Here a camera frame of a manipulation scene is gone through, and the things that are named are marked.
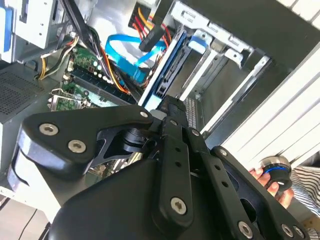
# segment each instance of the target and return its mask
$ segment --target screw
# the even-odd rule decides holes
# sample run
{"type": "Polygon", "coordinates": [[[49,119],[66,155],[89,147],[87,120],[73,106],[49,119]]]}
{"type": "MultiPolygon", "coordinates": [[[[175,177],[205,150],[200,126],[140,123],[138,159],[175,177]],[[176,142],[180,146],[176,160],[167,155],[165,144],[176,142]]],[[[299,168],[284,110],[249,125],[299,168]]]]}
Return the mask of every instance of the screw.
{"type": "Polygon", "coordinates": [[[184,215],[187,212],[187,206],[182,199],[178,197],[173,197],[170,201],[171,203],[171,208],[180,215],[184,215]]]}
{"type": "Polygon", "coordinates": [[[298,228],[297,226],[293,226],[293,228],[300,235],[300,237],[302,237],[303,239],[305,238],[305,235],[300,228],[298,228]]]}
{"type": "Polygon", "coordinates": [[[140,115],[144,118],[147,118],[148,117],[148,114],[146,114],[144,111],[141,111],[140,112],[140,115]]]}
{"type": "Polygon", "coordinates": [[[175,126],[177,126],[178,125],[178,123],[176,123],[175,121],[173,121],[173,120],[170,120],[170,123],[172,123],[173,125],[175,125],[175,126]]]}
{"type": "Polygon", "coordinates": [[[59,132],[59,129],[56,125],[50,123],[43,123],[39,126],[39,130],[42,134],[47,136],[56,135],[59,132]]]}
{"type": "Polygon", "coordinates": [[[80,140],[71,140],[68,143],[68,148],[71,150],[71,152],[76,153],[76,154],[82,154],[87,146],[83,141],[80,140]]]}
{"type": "Polygon", "coordinates": [[[200,135],[199,132],[198,132],[197,130],[195,130],[195,129],[192,129],[192,133],[193,133],[194,135],[196,135],[196,136],[199,136],[199,135],[200,135]]]}
{"type": "Polygon", "coordinates": [[[287,225],[281,224],[281,227],[285,234],[287,234],[290,238],[294,237],[294,233],[290,230],[290,228],[287,225]]]}
{"type": "Polygon", "coordinates": [[[244,221],[240,221],[238,223],[238,227],[240,232],[247,238],[247,239],[252,239],[254,234],[251,230],[251,228],[249,227],[248,224],[246,224],[244,221]]]}
{"type": "Polygon", "coordinates": [[[223,156],[227,156],[227,152],[223,149],[220,149],[219,152],[223,155],[223,156]]]}

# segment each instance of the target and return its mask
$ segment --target wire bundle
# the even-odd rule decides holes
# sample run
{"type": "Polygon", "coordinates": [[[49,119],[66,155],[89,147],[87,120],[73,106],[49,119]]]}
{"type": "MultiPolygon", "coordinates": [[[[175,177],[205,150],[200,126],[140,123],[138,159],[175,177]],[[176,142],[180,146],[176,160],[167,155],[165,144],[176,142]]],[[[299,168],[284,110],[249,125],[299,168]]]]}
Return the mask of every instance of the wire bundle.
{"type": "Polygon", "coordinates": [[[97,31],[85,23],[75,1],[61,0],[61,4],[81,41],[98,59],[104,74],[112,78],[114,84],[121,92],[129,94],[129,91],[120,85],[119,80],[121,78],[114,74],[108,56],[106,56],[104,49],[100,45],[97,31]]]}
{"type": "Polygon", "coordinates": [[[68,56],[68,54],[71,52],[71,50],[77,45],[79,41],[79,37],[75,37],[74,40],[70,43],[70,45],[67,44],[67,47],[65,47],[61,54],[60,57],[58,59],[58,61],[56,62],[56,64],[50,68],[48,71],[46,71],[46,67],[47,67],[47,58],[46,57],[42,57],[42,71],[40,73],[40,75],[38,76],[39,80],[43,80],[48,76],[51,76],[52,74],[55,74],[59,68],[62,66],[62,64],[64,63],[66,57],[68,56]]]}
{"type": "MultiPolygon", "coordinates": [[[[134,23],[132,26],[138,31],[138,33],[139,33],[139,35],[140,35],[140,39],[143,40],[143,38],[148,34],[148,33],[146,32],[144,26],[148,29],[148,31],[150,31],[150,30],[154,27],[154,25],[153,25],[153,23],[148,22],[148,21],[145,19],[144,15],[143,15],[142,12],[141,12],[141,8],[140,8],[140,7],[138,8],[138,15],[139,15],[139,18],[140,18],[140,19],[139,19],[137,16],[135,16],[135,17],[134,17],[134,20],[135,20],[136,24],[134,23]]],[[[168,47],[169,47],[169,44],[170,44],[171,41],[172,41],[172,38],[171,38],[169,29],[167,28],[167,26],[166,26],[165,24],[163,24],[163,23],[161,24],[161,26],[164,28],[164,30],[165,30],[165,32],[166,32],[166,34],[162,36],[162,39],[163,39],[163,41],[164,41],[164,43],[165,43],[165,45],[166,45],[166,48],[168,48],[168,47]]]]}

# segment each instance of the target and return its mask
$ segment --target blue tab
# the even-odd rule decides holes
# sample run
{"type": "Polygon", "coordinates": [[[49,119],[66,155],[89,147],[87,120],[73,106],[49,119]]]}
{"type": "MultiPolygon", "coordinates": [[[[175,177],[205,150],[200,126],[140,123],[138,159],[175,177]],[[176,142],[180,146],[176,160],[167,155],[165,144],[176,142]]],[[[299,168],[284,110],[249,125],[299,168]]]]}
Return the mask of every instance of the blue tab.
{"type": "Polygon", "coordinates": [[[0,53],[5,53],[11,47],[11,32],[12,32],[12,15],[13,10],[9,7],[0,7],[1,19],[1,37],[0,53]]]}

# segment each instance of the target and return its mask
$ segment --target yellow power cable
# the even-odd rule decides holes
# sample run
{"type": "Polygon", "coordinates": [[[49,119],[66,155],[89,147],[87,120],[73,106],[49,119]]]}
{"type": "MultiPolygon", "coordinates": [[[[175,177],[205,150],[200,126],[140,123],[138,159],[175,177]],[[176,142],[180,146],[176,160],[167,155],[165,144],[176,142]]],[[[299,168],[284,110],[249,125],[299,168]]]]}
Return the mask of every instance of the yellow power cable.
{"type": "Polygon", "coordinates": [[[151,23],[147,22],[147,20],[145,19],[144,15],[141,12],[140,7],[138,8],[138,14],[139,14],[139,17],[141,18],[142,22],[144,23],[144,25],[146,25],[149,29],[152,29],[154,27],[151,23]]]}
{"type": "Polygon", "coordinates": [[[41,74],[39,76],[39,79],[41,80],[41,78],[45,75],[46,73],[46,60],[45,58],[41,58],[42,59],[42,70],[41,70],[41,74]]]}

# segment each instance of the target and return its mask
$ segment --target metal bracket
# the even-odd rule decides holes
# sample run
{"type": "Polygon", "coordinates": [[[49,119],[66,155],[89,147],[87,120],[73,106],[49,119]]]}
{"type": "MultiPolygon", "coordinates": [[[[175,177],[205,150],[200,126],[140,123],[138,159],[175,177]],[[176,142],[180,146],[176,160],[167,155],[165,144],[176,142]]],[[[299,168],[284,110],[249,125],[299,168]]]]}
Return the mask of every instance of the metal bracket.
{"type": "Polygon", "coordinates": [[[162,123],[159,170],[152,218],[168,237],[177,237],[194,220],[188,146],[182,126],[167,116],[162,123]]]}

